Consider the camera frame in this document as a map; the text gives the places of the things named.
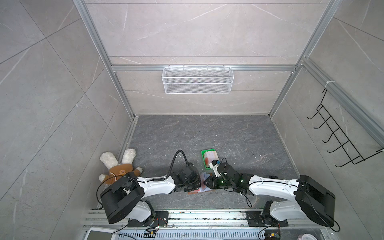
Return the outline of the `green plastic card bin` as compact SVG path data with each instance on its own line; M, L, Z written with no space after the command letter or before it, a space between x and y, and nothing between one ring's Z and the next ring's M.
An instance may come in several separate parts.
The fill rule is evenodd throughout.
M203 163L207 170L210 169L210 163L214 160L219 160L219 156L217 154L217 151L215 149L208 149L201 151Z

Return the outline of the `brown leather card holder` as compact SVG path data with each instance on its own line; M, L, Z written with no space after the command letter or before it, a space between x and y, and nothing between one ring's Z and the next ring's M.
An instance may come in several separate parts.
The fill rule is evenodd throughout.
M201 192L200 192L200 188L197 189L197 190L194 190L194 191L189 192L188 195L198 194L198 193L201 193Z

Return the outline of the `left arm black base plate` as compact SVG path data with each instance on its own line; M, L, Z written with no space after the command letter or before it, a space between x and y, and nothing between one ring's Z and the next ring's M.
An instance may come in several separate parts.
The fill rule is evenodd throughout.
M168 225L169 212L168 211L155 211L154 214L150 215L144 222L138 220L130 220L128 228L155 228L155 227L166 227Z

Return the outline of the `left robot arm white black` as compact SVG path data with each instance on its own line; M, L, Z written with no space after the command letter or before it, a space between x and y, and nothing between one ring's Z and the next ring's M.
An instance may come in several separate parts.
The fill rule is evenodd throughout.
M109 224L128 218L148 226L154 221L156 212L143 198L180 191L189 193L200 187L200 174L193 164L188 163L184 170L163 177L142 178L133 173L120 176L101 193L100 201Z

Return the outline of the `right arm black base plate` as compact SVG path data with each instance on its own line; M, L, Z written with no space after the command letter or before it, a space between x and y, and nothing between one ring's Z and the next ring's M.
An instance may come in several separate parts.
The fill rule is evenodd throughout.
M246 219L249 227L288 227L288 221L278 221L272 218L269 214L264 214L262 211L246 211Z

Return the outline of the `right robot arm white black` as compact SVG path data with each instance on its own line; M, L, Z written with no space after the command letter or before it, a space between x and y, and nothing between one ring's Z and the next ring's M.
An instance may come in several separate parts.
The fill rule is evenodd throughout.
M288 220L310 220L330 229L338 225L334 219L335 195L309 176L291 180L263 178L239 173L221 161L213 161L210 167L214 173L204 185L211 190L229 190L245 198L252 194L281 199L267 201L260 213L260 219L268 226Z

